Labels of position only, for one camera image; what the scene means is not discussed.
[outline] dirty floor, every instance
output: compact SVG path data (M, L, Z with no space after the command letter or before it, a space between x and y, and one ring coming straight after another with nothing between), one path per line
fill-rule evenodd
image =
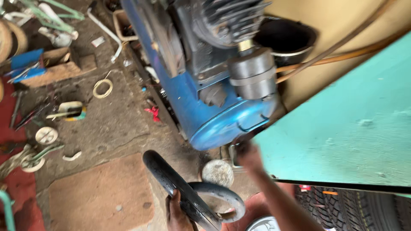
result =
M91 0L59 0L59 2L86 14ZM113 29L111 16L102 8L101 2L94 10L94 14L106 25ZM52 49L48 40L42 35L33 32L36 22L29 22L25 31L32 38L29 49L44 47ZM123 158L135 153L144 153L153 149L187 181L198 181L198 171L201 164L210 159L220 158L219 150L199 152L189 145L180 145L175 134L167 125L153 122L152 115L146 111L149 105L146 98L149 93L142 92L140 77L136 66L124 67L124 53L115 64L111 64L110 57L117 49L117 44L87 16L84 21L71 22L79 32L79 38L73 42L72 48L78 55L95 54L98 69L86 75L61 81L53 84L53 90L63 102L81 101L87 106L87 116L76 122L67 121L39 121L31 123L27 129L27 137L33 140L35 132L42 126L51 126L58 130L58 141L65 144L59 151L46 157L46 164L36 172L37 202L43 212L46 230L51 229L49 209L49 186L57 179L65 178L110 162L116 158ZM103 36L105 43L95 48L91 41ZM112 93L103 99L93 97L94 84L107 77L113 82ZM49 88L40 87L31 89L24 97L21 108L22 114L29 112L36 103L45 98ZM72 156L81 151L82 155L72 162L62 160L63 155ZM154 202L154 217L148 224L135 227L133 230L166 230L165 205L166 193L159 183L147 171L148 180ZM257 193L257 188L244 173L235 173L234 184L231 187L244 200ZM205 198L210 207L222 212L227 206L217 200Z

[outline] teal workbench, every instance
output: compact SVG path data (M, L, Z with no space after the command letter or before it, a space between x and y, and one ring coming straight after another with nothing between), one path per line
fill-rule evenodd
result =
M411 33L253 141L278 179L411 186Z

